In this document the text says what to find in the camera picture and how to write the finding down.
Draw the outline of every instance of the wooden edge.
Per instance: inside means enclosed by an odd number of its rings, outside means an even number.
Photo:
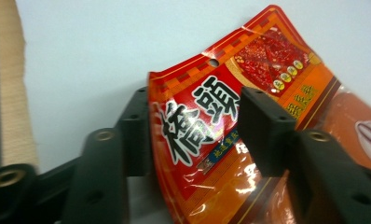
[[[2,165],[38,164],[23,84],[24,39],[14,0],[0,0],[0,120]]]

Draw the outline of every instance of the black machine part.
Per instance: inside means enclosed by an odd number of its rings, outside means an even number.
[[[371,223],[371,170],[355,164],[329,134],[294,127],[263,92],[242,89],[238,131],[263,176],[290,171],[296,221]],[[141,88],[115,128],[88,136],[79,158],[42,175],[28,164],[0,168],[0,224],[127,223],[126,177],[148,175],[152,163]]]
[[[295,132],[295,120],[260,90],[243,88],[238,131],[263,176],[289,170],[299,223],[371,223],[371,171],[319,130]]]

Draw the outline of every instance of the chinese characters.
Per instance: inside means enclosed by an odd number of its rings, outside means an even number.
[[[230,115],[233,121],[236,120],[240,97],[217,77],[206,78],[201,86],[192,91],[192,95],[195,103],[212,117],[211,124],[218,124],[223,115]]]
[[[225,136],[225,138],[223,138],[223,140],[219,141],[218,145],[213,148],[209,155],[197,165],[198,170],[206,175],[212,167],[228,153],[239,139],[238,131],[233,129]]]
[[[190,156],[197,157],[202,144],[213,143],[213,135],[202,119],[198,109],[187,109],[174,101],[166,104],[166,113],[159,112],[162,134],[166,138],[172,161],[192,165]]]
[[[290,103],[286,110],[295,118],[299,119],[302,112],[307,108],[311,100],[313,99],[314,95],[316,94],[316,90],[313,89],[312,86],[303,85],[301,87],[301,91],[304,93],[304,95],[297,94],[294,97],[294,100],[297,102],[297,104]]]

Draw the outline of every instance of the screw hole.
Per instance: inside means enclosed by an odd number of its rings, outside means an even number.
[[[0,173],[0,188],[16,184],[25,176],[23,170],[7,170]]]
[[[114,137],[114,134],[111,132],[107,132],[107,131],[99,132],[95,135],[95,139],[98,141],[106,141],[106,140],[112,139],[113,137]]]
[[[90,192],[89,194],[87,194],[85,200],[86,200],[86,203],[90,205],[94,205],[98,203],[102,198],[103,198],[103,193],[99,190],[94,190]]]
[[[309,136],[319,142],[328,142],[330,139],[323,133],[317,133],[317,132],[311,132],[309,133]]]
[[[371,204],[371,199],[369,199],[368,196],[357,192],[351,195],[351,198],[356,201],[357,203],[362,203],[362,204]]]
[[[218,67],[218,65],[220,65],[220,63],[216,59],[210,59],[209,60],[209,65],[212,66],[212,67]]]

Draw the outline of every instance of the red snack bag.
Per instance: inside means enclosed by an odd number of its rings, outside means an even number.
[[[263,178],[237,132],[243,86],[265,91],[303,130],[323,120],[340,83],[276,6],[151,72],[154,161],[176,223],[295,222],[285,177]]]
[[[321,125],[357,163],[371,169],[371,108],[368,105],[348,91],[339,91],[327,107]]]

